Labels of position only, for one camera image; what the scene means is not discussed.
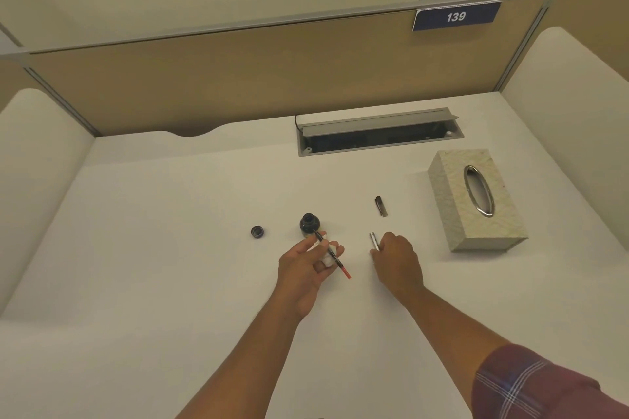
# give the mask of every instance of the white desk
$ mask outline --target white desk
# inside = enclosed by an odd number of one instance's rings
[[[345,245],[352,280],[334,274],[321,289],[269,418],[469,416],[373,272],[368,233],[387,230],[413,242],[438,294],[629,401],[627,253],[502,96],[351,111],[441,106],[465,138],[298,157],[288,117],[198,138],[97,139],[0,321],[0,408],[12,418],[173,417],[271,292],[307,211]],[[448,251],[425,172],[438,149],[479,147],[530,233],[506,254]],[[260,240],[249,234],[256,224]]]

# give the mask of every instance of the marble tissue box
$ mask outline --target marble tissue box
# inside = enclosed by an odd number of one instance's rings
[[[452,252],[509,250],[528,238],[487,149],[438,151],[429,177]]]

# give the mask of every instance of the tan fabric panel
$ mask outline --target tan fabric panel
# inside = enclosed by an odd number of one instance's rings
[[[42,89],[19,63],[0,60],[0,111],[4,110],[20,89],[24,88]]]
[[[493,24],[411,31],[415,11],[32,56],[104,135],[198,134],[231,121],[491,91],[544,0]]]
[[[504,86],[549,27],[565,29],[629,81],[629,0],[553,0]]]

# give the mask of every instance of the plaid shirt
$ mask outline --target plaid shirt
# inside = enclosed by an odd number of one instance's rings
[[[476,372],[474,419],[629,419],[629,407],[601,392],[593,379],[530,349],[503,346]]]

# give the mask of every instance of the text 139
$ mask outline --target text 139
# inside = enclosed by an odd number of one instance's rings
[[[466,13],[465,12],[454,12],[454,13],[450,13],[448,14],[448,22],[460,22],[461,20],[463,20],[464,18],[466,18]]]

